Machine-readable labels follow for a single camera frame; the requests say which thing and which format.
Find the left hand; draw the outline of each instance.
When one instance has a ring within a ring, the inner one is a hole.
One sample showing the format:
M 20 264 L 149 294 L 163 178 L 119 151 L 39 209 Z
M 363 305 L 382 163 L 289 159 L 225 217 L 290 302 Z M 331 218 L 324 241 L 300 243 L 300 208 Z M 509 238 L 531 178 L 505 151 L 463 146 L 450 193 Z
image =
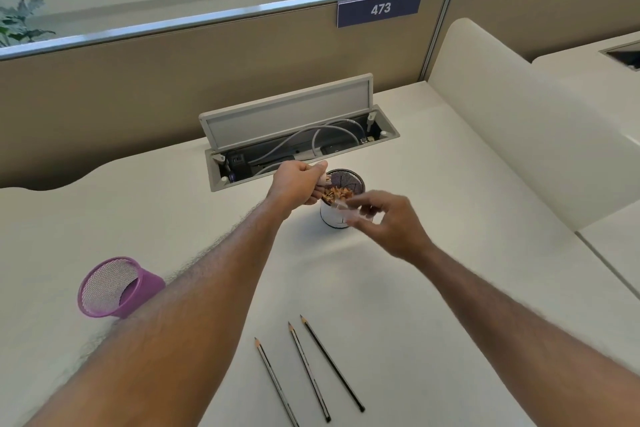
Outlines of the left hand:
M 283 162 L 273 175 L 267 199 L 283 206 L 286 216 L 301 204 L 316 204 L 324 192 L 324 187 L 318 186 L 317 181 L 327 165 L 325 160 L 316 165 L 299 160 Z

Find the pencil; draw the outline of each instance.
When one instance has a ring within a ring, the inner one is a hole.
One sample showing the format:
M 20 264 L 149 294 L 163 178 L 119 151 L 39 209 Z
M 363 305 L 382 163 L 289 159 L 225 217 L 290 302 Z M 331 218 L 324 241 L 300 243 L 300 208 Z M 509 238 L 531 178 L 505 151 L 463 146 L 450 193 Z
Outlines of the pencil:
M 300 424 L 296 420 L 296 416 L 293 415 L 293 410 L 291 409 L 291 406 L 289 405 L 287 398 L 284 396 L 284 392 L 282 391 L 282 387 L 280 386 L 280 383 L 276 378 L 276 374 L 273 372 L 271 363 L 269 363 L 269 360 L 267 359 L 267 354 L 262 349 L 262 344 L 260 344 L 260 341 L 258 341 L 258 338 L 254 338 L 254 339 L 255 339 L 255 347 L 258 348 L 258 352 L 260 353 L 262 361 L 264 362 L 264 365 L 267 367 L 267 371 L 269 372 L 269 375 L 271 377 L 271 380 L 273 381 L 273 384 L 276 386 L 276 390 L 278 391 L 280 400 L 282 400 L 282 404 L 284 405 L 284 409 L 287 411 L 287 415 L 289 416 L 291 423 L 294 425 L 294 427 L 300 427 Z
M 302 315 L 300 315 L 300 319 L 302 319 L 302 323 L 305 325 L 305 327 L 309 331 L 309 334 L 311 334 L 311 337 L 314 339 L 314 341 L 318 345 L 318 348 L 320 348 L 320 351 L 322 351 L 322 353 L 324 354 L 324 357 L 327 359 L 327 361 L 329 361 L 331 368 L 333 368 L 333 371 L 335 372 L 335 374 L 338 375 L 338 378 L 340 378 L 340 381 L 349 392 L 349 395 L 351 395 L 351 398 L 353 398 L 353 400 L 358 404 L 358 408 L 360 409 L 360 411 L 364 412 L 364 405 L 362 404 L 362 402 L 360 402 L 360 400 L 358 400 L 358 397 L 356 396 L 352 388 L 349 386 L 347 380 L 345 380 L 344 376 L 340 373 L 340 370 L 331 359 L 331 356 L 329 356 L 329 353 L 327 353 L 327 351 L 324 349 L 324 346 L 318 339 L 318 336 L 316 336 L 316 333 L 314 333 L 308 320 L 305 319 Z
M 318 387 L 316 379 L 314 378 L 314 374 L 311 373 L 311 366 L 309 365 L 309 361 L 307 361 L 307 357 L 305 356 L 305 352 L 302 350 L 302 345 L 300 344 L 300 340 L 298 340 L 298 335 L 296 334 L 296 330 L 293 328 L 291 323 L 289 323 L 289 331 L 291 332 L 291 335 L 293 336 L 293 342 L 296 343 L 296 347 L 298 349 L 298 352 L 300 353 L 300 359 L 302 360 L 302 364 L 305 366 L 305 369 L 307 370 L 309 381 L 311 382 L 311 386 L 314 388 L 314 391 L 316 393 L 316 398 L 318 399 L 318 403 L 320 404 L 320 408 L 322 408 L 322 413 L 324 414 L 324 420 L 326 420 L 327 423 L 329 423 L 331 422 L 331 415 L 329 415 L 329 410 L 327 409 L 326 404 L 324 403 L 324 398 L 322 398 L 322 393 L 320 393 L 320 388 Z

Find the pencil holder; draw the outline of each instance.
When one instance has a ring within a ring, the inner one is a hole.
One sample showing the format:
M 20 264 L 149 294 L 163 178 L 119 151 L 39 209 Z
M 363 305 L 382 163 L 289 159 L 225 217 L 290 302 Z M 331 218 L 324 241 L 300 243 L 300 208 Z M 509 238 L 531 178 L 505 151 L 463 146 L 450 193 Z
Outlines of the pencil holder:
M 78 307 L 90 318 L 124 319 L 164 289 L 161 277 L 129 257 L 114 257 L 94 267 L 80 284 Z
M 334 169 L 326 173 L 328 178 L 331 179 L 331 186 L 338 189 L 349 189 L 353 195 L 362 194 L 365 191 L 364 181 L 355 172 L 348 169 Z M 323 196 L 320 201 L 320 218 L 332 228 L 343 229 L 347 228 L 347 218 L 358 213 L 355 210 L 350 210 L 348 207 L 340 201 L 330 201 L 326 196 Z

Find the black mesh pencil holder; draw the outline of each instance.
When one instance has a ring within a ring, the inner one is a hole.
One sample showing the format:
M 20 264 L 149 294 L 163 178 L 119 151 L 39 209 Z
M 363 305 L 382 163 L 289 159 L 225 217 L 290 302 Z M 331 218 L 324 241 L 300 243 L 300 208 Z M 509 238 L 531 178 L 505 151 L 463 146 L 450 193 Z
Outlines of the black mesh pencil holder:
M 332 187 L 347 188 L 353 192 L 354 195 L 362 194 L 365 192 L 364 180 L 358 176 L 355 172 L 348 169 L 334 169 L 329 171 L 326 175 L 331 179 Z M 347 213 L 344 210 L 340 210 L 326 199 L 322 197 L 320 203 L 320 218 L 332 228 L 343 229 L 347 228 L 346 223 Z

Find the desk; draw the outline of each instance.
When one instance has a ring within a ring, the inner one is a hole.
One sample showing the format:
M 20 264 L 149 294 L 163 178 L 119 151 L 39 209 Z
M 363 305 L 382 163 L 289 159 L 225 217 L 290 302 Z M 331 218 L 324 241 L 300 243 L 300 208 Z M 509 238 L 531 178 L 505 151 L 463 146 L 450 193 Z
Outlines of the desk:
M 640 41 L 640 32 L 540 56 L 533 66 L 580 94 L 615 121 L 620 131 L 640 142 L 640 71 L 632 71 L 600 52 L 635 41 Z M 640 201 L 580 233 L 631 287 L 640 290 Z
M 431 89 L 374 95 L 401 137 L 329 159 L 367 188 L 412 198 L 433 240 L 550 320 L 640 367 L 640 302 Z M 107 321 L 75 294 L 129 255 L 174 272 L 266 193 L 265 177 L 209 190 L 205 139 L 104 165 L 67 187 L 0 190 L 0 424 L 23 419 Z M 308 318 L 367 411 L 300 324 Z M 288 425 L 253 345 L 264 345 L 301 425 L 325 425 L 287 330 L 297 326 L 336 425 L 532 425 L 433 286 L 356 230 L 304 206 L 284 223 L 203 426 Z

